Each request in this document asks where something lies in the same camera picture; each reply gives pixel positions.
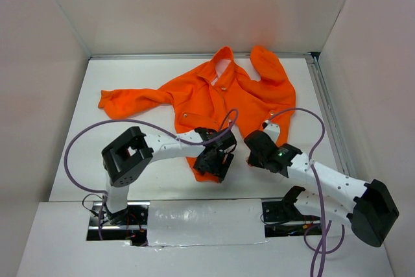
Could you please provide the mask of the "orange zip-up jacket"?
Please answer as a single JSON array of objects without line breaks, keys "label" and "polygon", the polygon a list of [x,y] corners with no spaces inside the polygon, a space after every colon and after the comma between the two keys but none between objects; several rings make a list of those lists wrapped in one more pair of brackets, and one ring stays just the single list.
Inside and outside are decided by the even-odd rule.
[{"label": "orange zip-up jacket", "polygon": [[161,104],[173,107],[178,133],[196,127],[219,129],[225,115],[238,111],[237,128],[242,137],[261,128],[273,118],[280,127],[277,144],[287,142],[296,92],[278,57],[262,46],[255,46],[250,61],[259,74],[252,80],[233,59],[230,47],[194,69],[153,89],[101,91],[98,107],[111,119],[124,119]]}]

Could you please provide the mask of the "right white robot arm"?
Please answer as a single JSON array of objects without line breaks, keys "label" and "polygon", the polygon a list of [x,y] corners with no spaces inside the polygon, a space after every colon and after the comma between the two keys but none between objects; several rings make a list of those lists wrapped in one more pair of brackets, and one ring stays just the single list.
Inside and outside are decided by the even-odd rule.
[{"label": "right white robot arm", "polygon": [[244,142],[250,149],[249,164],[279,173],[293,182],[283,197],[283,212],[288,219],[314,215],[322,221],[347,226],[367,245],[383,244],[399,217],[383,182],[346,176],[310,159],[292,145],[277,146],[260,130],[249,134]]}]

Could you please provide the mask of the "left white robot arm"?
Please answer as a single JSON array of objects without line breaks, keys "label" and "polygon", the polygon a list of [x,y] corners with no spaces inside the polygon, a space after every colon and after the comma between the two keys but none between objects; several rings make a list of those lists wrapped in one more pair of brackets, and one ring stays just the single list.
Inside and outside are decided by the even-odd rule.
[{"label": "left white robot arm", "polygon": [[228,128],[198,127],[177,135],[144,134],[138,126],[123,132],[102,150],[107,172],[104,215],[110,224],[126,221],[129,186],[156,161],[187,158],[199,180],[221,183],[233,160],[237,141]]}]

